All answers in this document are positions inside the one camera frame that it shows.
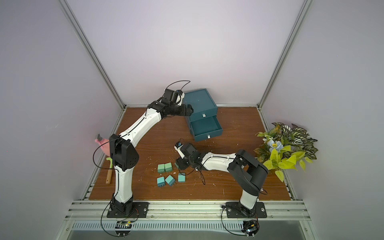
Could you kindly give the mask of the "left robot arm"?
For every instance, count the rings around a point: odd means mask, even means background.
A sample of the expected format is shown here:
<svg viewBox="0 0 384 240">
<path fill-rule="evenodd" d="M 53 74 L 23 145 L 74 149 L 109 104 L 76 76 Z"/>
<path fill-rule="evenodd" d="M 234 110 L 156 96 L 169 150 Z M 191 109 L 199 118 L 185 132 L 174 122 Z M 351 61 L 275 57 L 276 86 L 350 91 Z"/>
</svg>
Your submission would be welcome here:
<svg viewBox="0 0 384 240">
<path fill-rule="evenodd" d="M 142 137 L 157 123 L 168 116 L 190 116 L 194 112 L 189 104 L 164 104 L 154 101 L 145 113 L 128 129 L 110 137 L 110 157 L 116 171 L 116 188 L 111 199 L 111 210 L 125 216 L 133 211 L 132 179 L 139 161 L 136 146 Z"/>
</svg>

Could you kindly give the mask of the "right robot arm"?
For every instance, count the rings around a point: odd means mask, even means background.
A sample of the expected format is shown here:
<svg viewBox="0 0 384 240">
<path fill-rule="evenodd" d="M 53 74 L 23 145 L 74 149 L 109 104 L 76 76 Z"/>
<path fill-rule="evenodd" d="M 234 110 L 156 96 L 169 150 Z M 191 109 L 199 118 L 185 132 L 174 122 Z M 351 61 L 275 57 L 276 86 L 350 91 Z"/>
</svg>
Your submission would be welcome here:
<svg viewBox="0 0 384 240">
<path fill-rule="evenodd" d="M 177 142 L 174 148 L 180 155 L 176 160 L 179 170 L 191 167 L 199 173 L 221 171 L 231 174 L 243 190 L 239 202 L 241 209 L 252 211 L 259 195 L 266 194 L 263 185 L 269 170 L 247 151 L 239 150 L 228 155 L 201 153 L 191 143 L 181 142 Z"/>
</svg>

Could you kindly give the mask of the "teal top drawer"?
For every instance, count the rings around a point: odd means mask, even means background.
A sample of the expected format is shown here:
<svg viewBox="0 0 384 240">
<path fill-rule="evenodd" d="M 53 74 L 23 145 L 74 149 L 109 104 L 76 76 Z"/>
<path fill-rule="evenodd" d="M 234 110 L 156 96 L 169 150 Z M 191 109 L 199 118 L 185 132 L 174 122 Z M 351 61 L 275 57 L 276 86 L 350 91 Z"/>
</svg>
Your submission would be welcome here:
<svg viewBox="0 0 384 240">
<path fill-rule="evenodd" d="M 205 110 L 194 109 L 194 112 L 190 116 L 187 116 L 186 119 L 189 122 L 195 122 L 195 121 L 200 121 L 202 119 L 216 116 L 217 113 L 218 113 L 218 108 L 210 108 Z"/>
</svg>

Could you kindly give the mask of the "green plug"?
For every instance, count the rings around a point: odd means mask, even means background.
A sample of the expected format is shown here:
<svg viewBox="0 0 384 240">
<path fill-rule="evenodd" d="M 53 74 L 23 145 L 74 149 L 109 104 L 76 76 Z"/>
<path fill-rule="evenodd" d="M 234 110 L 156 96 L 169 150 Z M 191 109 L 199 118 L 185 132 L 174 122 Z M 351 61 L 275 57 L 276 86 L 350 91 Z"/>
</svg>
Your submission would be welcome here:
<svg viewBox="0 0 384 240">
<path fill-rule="evenodd" d="M 171 172 L 173 170 L 173 165 L 172 165 L 172 163 L 166 163 L 165 164 L 165 171 L 167 172 L 167 173 L 169 173 L 169 172 Z"/>
<path fill-rule="evenodd" d="M 159 165 L 158 165 L 157 172 L 158 172 L 159 174 L 165 173 L 165 172 L 166 172 L 165 164 L 159 164 Z"/>
</svg>

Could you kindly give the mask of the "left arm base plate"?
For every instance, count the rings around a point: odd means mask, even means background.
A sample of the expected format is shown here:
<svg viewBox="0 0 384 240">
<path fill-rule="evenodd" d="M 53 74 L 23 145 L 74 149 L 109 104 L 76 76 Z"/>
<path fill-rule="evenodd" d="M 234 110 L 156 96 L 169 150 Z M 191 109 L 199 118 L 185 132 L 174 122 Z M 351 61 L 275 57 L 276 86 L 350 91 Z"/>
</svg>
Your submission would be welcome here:
<svg viewBox="0 0 384 240">
<path fill-rule="evenodd" d="M 107 218 L 146 218 L 149 202 L 112 203 Z"/>
</svg>

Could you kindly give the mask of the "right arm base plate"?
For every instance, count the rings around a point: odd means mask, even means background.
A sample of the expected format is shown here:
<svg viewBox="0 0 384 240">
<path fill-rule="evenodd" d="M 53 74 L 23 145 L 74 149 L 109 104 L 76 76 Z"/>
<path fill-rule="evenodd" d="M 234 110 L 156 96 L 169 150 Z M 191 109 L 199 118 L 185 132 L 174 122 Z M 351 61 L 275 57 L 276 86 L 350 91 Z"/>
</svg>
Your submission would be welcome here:
<svg viewBox="0 0 384 240">
<path fill-rule="evenodd" d="M 229 219 L 267 218 L 267 212 L 263 202 L 256 202 L 252 209 L 246 208 L 240 202 L 226 202 L 222 207 L 225 209 L 227 218 Z"/>
</svg>

